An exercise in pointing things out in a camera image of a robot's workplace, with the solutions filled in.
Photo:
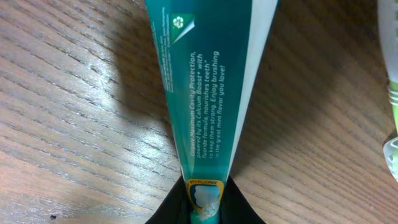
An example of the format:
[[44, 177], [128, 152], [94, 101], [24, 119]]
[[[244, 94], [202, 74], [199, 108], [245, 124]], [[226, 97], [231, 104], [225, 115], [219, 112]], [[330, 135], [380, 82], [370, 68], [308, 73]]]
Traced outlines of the green white toothbrush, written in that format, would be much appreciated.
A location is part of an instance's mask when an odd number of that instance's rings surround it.
[[[397, 129], [397, 0], [378, 0], [377, 20], [381, 50], [389, 79], [389, 102]], [[383, 145], [383, 153], [390, 173], [397, 181], [397, 137]]]

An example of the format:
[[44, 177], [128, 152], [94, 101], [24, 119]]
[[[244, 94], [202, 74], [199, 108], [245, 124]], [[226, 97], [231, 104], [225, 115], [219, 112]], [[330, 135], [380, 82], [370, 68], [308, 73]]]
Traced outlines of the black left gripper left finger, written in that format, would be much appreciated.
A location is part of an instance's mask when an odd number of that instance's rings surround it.
[[190, 206], [182, 176], [146, 224], [190, 224]]

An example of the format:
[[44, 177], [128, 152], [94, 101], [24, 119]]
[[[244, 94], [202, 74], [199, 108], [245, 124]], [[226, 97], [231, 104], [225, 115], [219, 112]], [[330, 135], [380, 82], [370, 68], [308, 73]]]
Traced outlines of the green toothpaste tube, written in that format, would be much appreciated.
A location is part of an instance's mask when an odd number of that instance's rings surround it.
[[147, 0], [182, 171], [183, 219], [219, 223], [275, 0]]

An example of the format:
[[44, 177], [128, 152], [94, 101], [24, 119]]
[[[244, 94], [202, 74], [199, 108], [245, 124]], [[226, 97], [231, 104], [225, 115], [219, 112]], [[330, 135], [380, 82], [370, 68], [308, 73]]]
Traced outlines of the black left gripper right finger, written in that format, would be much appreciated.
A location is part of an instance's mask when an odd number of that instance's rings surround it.
[[221, 224], [266, 224], [254, 211], [231, 176], [228, 177], [220, 205]]

